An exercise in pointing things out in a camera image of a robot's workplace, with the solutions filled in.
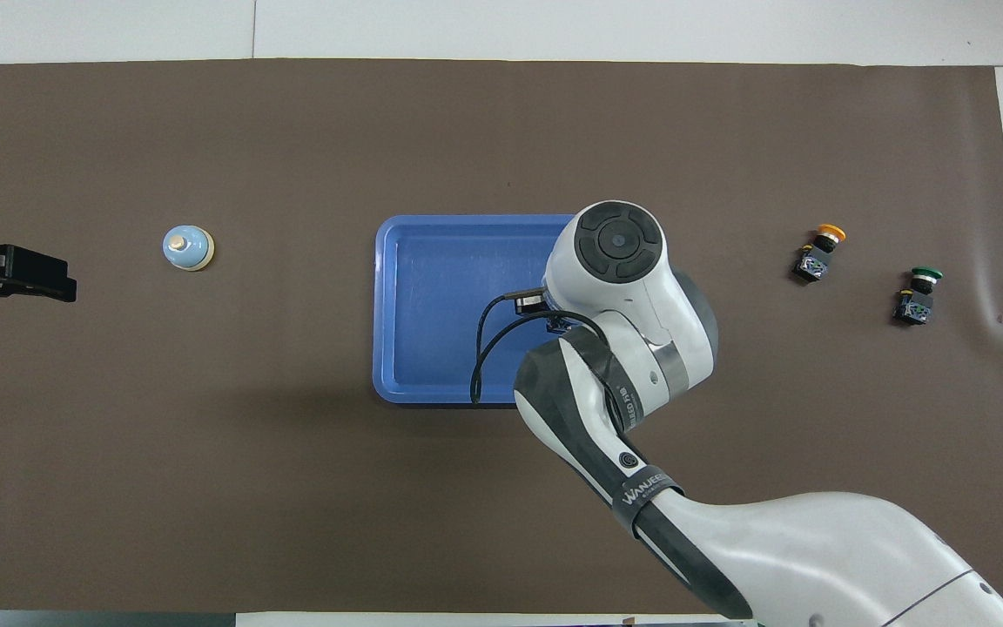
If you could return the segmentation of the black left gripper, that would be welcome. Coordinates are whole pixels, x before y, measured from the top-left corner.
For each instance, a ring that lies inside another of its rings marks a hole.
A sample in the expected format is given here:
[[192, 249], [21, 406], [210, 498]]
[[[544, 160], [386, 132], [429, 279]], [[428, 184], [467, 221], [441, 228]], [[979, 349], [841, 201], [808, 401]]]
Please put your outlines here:
[[40, 293], [61, 302], [77, 301], [78, 282], [66, 261], [27, 247], [0, 245], [0, 293]]

